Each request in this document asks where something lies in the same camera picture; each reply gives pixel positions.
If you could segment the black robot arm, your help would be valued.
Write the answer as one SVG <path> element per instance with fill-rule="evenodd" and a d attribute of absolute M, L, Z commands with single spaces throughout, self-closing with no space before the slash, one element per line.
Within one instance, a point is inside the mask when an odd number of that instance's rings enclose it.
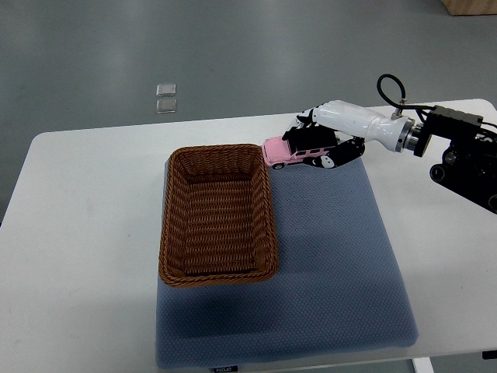
<path fill-rule="evenodd" d="M 433 136 L 450 143 L 441 162 L 430 168 L 434 183 L 496 212 L 496 133 L 484 118 L 444 106 L 414 106 L 421 124 L 406 142 L 413 155 L 423 157 Z"/>

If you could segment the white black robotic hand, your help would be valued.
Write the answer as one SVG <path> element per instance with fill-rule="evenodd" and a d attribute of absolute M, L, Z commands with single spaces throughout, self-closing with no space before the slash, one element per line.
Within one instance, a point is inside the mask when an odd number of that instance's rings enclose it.
<path fill-rule="evenodd" d="M 362 106 L 333 100 L 297 115 L 295 125 L 288 132 L 292 134 L 316 126 L 349 136 L 325 155 L 304 159 L 306 165 L 333 169 L 362 156 L 368 141 L 377 141 L 391 152 L 401 152 L 407 147 L 415 121 L 401 114 L 386 117 Z"/>

